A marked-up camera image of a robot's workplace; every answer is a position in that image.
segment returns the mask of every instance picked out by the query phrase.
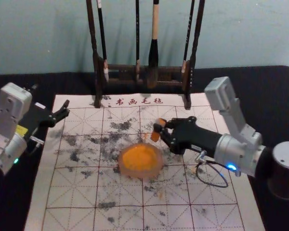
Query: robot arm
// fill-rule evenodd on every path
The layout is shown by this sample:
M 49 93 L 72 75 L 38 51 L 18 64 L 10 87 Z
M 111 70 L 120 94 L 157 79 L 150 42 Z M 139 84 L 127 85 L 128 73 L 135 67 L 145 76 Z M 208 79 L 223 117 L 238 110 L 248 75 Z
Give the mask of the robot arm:
M 228 77 L 215 78 L 206 88 L 205 94 L 213 110 L 224 117 L 230 134 L 219 134 L 200 128 L 196 118 L 160 119 L 154 124 L 151 139 L 159 137 L 170 151 L 183 155 L 186 149 L 199 152 L 197 161 L 204 156 L 240 176 L 265 179 L 271 192 L 289 199 L 289 141 L 271 149 L 262 145 L 262 136 L 244 119 L 234 89 Z
M 33 102 L 32 93 L 36 88 L 34 85 L 26 90 L 9 83 L 0 90 L 0 180 L 17 162 L 30 140 L 37 146 L 44 144 L 34 137 L 40 127 L 54 127 L 69 114 L 69 101 L 55 113 Z

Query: grid paper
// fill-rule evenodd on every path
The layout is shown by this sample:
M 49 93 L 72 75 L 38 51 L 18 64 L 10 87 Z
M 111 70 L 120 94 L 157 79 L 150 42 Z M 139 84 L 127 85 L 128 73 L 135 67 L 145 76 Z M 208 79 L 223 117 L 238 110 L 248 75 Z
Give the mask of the grid paper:
M 208 186 L 195 177 L 197 153 L 187 150 L 183 157 L 176 156 L 163 141 L 150 140 L 159 117 L 195 116 L 198 126 L 215 132 L 225 127 L 203 94 L 192 96 L 196 105 L 191 110 L 185 110 L 177 95 L 106 96 L 100 109 L 92 107 L 90 96 L 86 100 L 72 97 L 69 117 L 48 132 L 45 161 L 38 174 L 43 182 L 37 176 L 26 229 L 34 217 L 38 220 L 34 230 L 43 231 L 249 231 L 248 225 L 244 226 L 249 222 L 242 219 L 233 173 L 216 166 L 229 187 Z M 70 97 L 57 97 L 54 110 Z M 138 142 L 151 143 L 163 154 L 163 169 L 149 181 L 122 176 L 117 166 L 120 150 Z M 208 166 L 200 166 L 199 172 L 205 181 L 224 184 Z M 243 185 L 250 188 L 248 181 Z M 245 197 L 255 204 L 253 195 L 246 193 Z M 261 220 L 257 225 L 263 227 Z

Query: yellow label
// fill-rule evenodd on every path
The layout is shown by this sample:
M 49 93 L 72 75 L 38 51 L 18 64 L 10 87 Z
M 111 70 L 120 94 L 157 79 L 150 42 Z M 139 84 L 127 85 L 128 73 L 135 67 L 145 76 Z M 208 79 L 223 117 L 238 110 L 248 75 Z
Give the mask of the yellow label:
M 20 135 L 21 137 L 24 137 L 25 134 L 27 133 L 28 129 L 20 126 L 20 125 L 17 125 L 16 127 L 16 132 L 18 133 L 18 135 Z

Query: blue led light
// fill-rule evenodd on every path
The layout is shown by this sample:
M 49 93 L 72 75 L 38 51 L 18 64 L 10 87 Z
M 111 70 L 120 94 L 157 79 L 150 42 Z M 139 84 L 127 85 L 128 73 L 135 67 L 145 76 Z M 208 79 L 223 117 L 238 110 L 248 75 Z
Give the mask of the blue led light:
M 236 171 L 236 166 L 234 165 L 227 165 L 227 168 Z

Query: black cable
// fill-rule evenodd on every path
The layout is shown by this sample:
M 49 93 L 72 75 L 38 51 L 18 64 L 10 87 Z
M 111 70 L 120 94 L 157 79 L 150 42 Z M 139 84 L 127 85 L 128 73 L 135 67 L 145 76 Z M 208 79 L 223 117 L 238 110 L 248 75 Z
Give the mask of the black cable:
M 218 164 L 222 167 L 224 167 L 223 165 L 219 164 L 219 163 L 216 163 L 215 161 L 210 161 L 210 160 L 207 160 L 206 163 L 202 163 L 202 162 L 199 162 L 196 166 L 196 177 L 204 184 L 207 184 L 207 185 L 210 185 L 210 186 L 214 186 L 214 187 L 218 187 L 218 188 L 227 188 L 229 186 L 226 178 L 212 165 L 212 164 Z M 224 180 L 224 182 L 226 183 L 226 185 L 217 185 L 217 184 L 212 184 L 211 182 L 206 182 L 204 181 L 203 179 L 201 179 L 199 177 L 199 174 L 198 174 L 198 169 L 199 169 L 199 166 L 200 165 L 208 165 L 210 166 L 211 168 L 213 168 L 214 171 L 216 171 L 218 173 L 218 175 L 220 175 L 222 177 L 222 179 Z

